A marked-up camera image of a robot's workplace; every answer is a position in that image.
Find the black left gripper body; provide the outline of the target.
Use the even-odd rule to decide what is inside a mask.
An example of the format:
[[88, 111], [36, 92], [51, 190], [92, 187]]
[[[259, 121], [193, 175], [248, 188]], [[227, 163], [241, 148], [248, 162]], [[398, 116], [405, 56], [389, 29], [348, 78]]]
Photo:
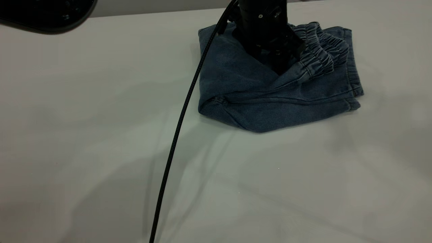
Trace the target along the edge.
[[304, 40], [288, 24], [285, 0], [238, 0], [232, 20], [252, 54], [266, 50], [276, 57], [299, 57], [304, 51]]

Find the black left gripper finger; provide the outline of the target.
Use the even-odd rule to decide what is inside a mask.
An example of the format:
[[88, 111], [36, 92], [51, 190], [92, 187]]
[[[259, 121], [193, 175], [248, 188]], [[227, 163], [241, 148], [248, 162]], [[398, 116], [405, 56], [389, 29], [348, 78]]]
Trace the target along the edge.
[[298, 59], [292, 54], [268, 54], [268, 64], [278, 75], [287, 72], [297, 61]]

